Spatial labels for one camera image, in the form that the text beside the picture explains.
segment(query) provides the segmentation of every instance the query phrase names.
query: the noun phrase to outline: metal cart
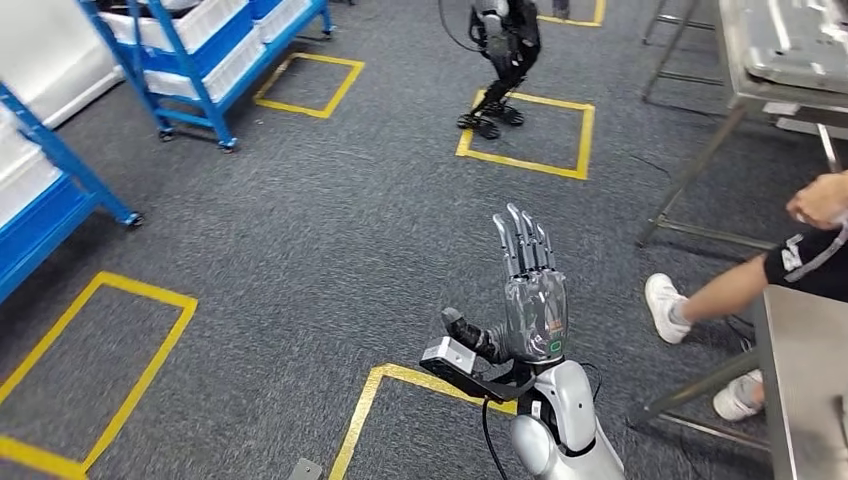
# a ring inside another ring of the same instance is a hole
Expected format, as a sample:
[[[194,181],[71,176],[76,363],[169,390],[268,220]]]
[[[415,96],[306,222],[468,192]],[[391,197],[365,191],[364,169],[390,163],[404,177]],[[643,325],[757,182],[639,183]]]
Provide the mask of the metal cart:
[[[162,31],[167,37],[168,43],[173,47],[173,55],[178,65],[177,73],[187,77],[198,98],[188,98],[182,95],[162,95],[154,93],[148,88],[145,81],[144,62],[149,58],[148,47],[142,43],[142,34],[139,28],[140,6],[137,0],[127,2],[128,11],[134,23],[134,42],[128,48],[121,44],[115,37],[114,32],[103,20],[94,0],[77,0],[83,11],[94,25],[97,32],[103,37],[106,44],[112,50],[118,63],[123,68],[128,83],[138,93],[147,111],[153,117],[156,128],[159,129],[159,138],[162,141],[170,141],[173,138],[174,129],[170,120],[177,120],[191,125],[211,128],[218,137],[218,146],[226,153],[232,152],[236,146],[237,139],[230,132],[224,119],[226,111],[232,107],[245,90],[256,80],[257,77],[274,61],[275,58],[291,43],[295,36],[306,27],[315,17],[321,16],[323,20],[323,32],[329,37],[333,31],[327,0],[308,0],[308,7],[303,9],[271,42],[266,42],[264,53],[259,56],[241,78],[227,91],[223,97],[213,101],[204,85],[204,78],[198,68],[196,57],[187,52],[183,40],[177,33],[171,14],[162,6],[160,0],[148,0],[146,7],[153,17],[161,25]],[[162,100],[173,100],[177,103],[189,105],[199,109],[202,114],[187,113],[174,107],[162,104]]]

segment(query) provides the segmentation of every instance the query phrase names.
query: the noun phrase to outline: black robot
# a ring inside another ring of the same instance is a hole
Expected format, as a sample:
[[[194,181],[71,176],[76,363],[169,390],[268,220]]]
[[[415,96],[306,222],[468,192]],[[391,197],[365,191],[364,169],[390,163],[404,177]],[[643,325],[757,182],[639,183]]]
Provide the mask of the black robot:
[[[542,50],[538,14],[532,0],[475,0],[468,35],[483,57],[492,62],[498,79],[478,105],[459,117],[459,128],[473,129],[493,140],[500,131],[485,117],[512,126],[524,124],[521,112],[506,105],[506,95],[521,85]]]

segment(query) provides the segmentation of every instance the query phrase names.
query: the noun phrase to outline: human hand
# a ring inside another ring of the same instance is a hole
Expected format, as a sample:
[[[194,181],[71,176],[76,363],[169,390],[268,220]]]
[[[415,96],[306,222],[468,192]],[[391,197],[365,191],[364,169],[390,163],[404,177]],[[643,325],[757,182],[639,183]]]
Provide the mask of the human hand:
[[[828,173],[795,194],[786,205],[792,218],[823,230],[837,226],[848,211],[848,175]]]

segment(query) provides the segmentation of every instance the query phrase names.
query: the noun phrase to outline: sock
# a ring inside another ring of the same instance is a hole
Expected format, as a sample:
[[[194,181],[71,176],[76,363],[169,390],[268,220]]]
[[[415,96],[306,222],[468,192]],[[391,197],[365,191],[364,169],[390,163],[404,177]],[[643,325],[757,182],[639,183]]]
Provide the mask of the sock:
[[[692,325],[692,322],[686,320],[686,317],[683,316],[683,304],[686,303],[685,298],[681,298],[674,302],[674,305],[671,306],[671,311],[668,313],[668,318],[671,320],[671,323],[675,325],[680,325],[684,327],[688,327]]]
[[[745,375],[738,382],[733,382],[733,396],[751,410],[759,410],[763,405],[753,400],[754,388],[759,383],[757,379],[751,378],[751,375]]]

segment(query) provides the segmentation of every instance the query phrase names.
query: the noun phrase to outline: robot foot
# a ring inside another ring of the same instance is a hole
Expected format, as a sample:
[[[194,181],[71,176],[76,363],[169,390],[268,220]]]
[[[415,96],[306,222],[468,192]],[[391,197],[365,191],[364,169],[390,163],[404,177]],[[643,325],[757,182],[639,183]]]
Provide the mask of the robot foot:
[[[474,130],[486,140],[494,140],[501,136],[498,126],[490,120],[477,115],[465,114],[456,120],[456,126],[463,130]]]
[[[483,115],[496,118],[513,127],[524,125],[524,115],[518,110],[502,103],[495,103],[484,108]]]

